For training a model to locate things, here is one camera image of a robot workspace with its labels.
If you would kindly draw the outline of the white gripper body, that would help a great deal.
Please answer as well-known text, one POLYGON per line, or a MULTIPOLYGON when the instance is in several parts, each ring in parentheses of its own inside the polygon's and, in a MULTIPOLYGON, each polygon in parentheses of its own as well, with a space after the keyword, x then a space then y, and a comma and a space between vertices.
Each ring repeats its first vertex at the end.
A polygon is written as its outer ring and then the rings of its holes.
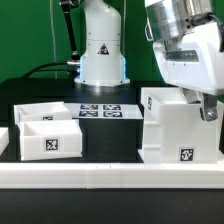
POLYGON ((153 50, 162 78, 168 84, 218 96, 224 94, 224 53, 220 35, 186 35, 176 56, 166 58, 165 46, 157 41, 153 50))

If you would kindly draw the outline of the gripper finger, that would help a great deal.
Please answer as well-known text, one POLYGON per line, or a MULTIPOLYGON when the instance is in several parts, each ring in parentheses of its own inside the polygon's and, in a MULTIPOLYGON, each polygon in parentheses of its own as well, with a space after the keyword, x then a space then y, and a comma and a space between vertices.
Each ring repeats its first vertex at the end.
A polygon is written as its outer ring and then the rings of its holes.
POLYGON ((201 117, 204 121, 214 121, 218 118, 217 97, 203 93, 201 96, 201 117))
POLYGON ((197 95, 197 92, 194 91, 194 90, 183 88, 182 93, 183 93, 183 96, 185 98, 185 101, 188 104, 196 104, 196 103, 201 102, 200 98, 197 95))

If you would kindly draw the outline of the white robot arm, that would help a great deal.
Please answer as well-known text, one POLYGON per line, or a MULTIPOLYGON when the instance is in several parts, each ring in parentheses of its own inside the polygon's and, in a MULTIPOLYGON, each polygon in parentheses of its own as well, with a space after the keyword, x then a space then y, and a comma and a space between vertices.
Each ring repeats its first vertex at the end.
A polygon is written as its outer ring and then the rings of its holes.
MULTIPOLYGON (((121 16, 104 0, 82 0, 86 51, 74 82, 96 91, 128 84, 120 52, 121 16)), ((205 121, 218 117, 224 94, 224 25, 211 0, 145 0, 146 37, 163 80, 178 86, 187 102, 201 103, 205 121)))

